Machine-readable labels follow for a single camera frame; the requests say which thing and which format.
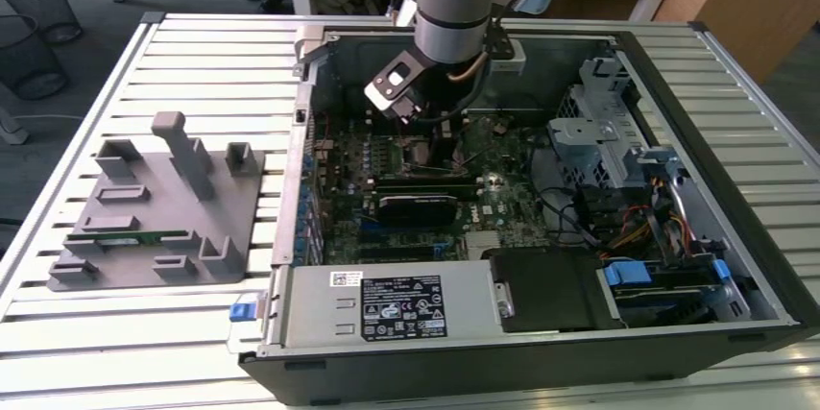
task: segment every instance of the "motherboard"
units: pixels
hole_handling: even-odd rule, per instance
[[[497,114],[469,115],[451,159],[430,165],[427,137],[375,134],[367,121],[321,121],[317,142],[325,264],[478,259],[485,248],[550,244],[530,156],[545,132]],[[387,198],[446,196],[438,216],[413,226],[383,223]]]

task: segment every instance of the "warning label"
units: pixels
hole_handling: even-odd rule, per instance
[[[362,337],[366,341],[447,336],[439,276],[362,279]]]

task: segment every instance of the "black trash can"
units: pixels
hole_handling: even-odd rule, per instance
[[[51,44],[66,43],[83,34],[69,0],[7,0],[19,14],[41,24],[41,34]]]
[[[69,83],[31,16],[0,15],[0,83],[23,100],[46,98]]]

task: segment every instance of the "slatted table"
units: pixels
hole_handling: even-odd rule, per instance
[[[383,25],[323,17],[330,24]],[[269,285],[290,117],[299,17],[170,14],[142,24],[0,264],[0,408],[282,408],[226,347],[227,308]],[[625,29],[647,48],[683,106],[815,297],[820,298],[820,162],[709,33],[653,23],[510,23],[517,29]],[[209,149],[250,141],[266,153],[249,278],[237,284],[54,293],[46,287],[101,169],[105,139],[150,135],[159,110],[187,115]],[[647,111],[650,125],[663,127]],[[690,378],[357,408],[817,408],[820,343],[738,357]]]

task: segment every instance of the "floor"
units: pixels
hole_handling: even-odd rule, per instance
[[[71,87],[38,102],[21,101],[0,87],[0,105],[13,115],[71,114],[83,116],[115,67],[145,12],[257,13],[258,2],[247,0],[70,0],[85,27],[85,37],[55,52],[73,79]],[[3,3],[0,14],[11,9]],[[765,90],[820,148],[820,32],[810,33],[783,63]],[[23,146],[0,141],[0,218],[23,219],[38,199],[51,171],[78,128],[70,119],[26,119],[31,133]],[[17,229],[0,225],[0,250],[9,247]]]

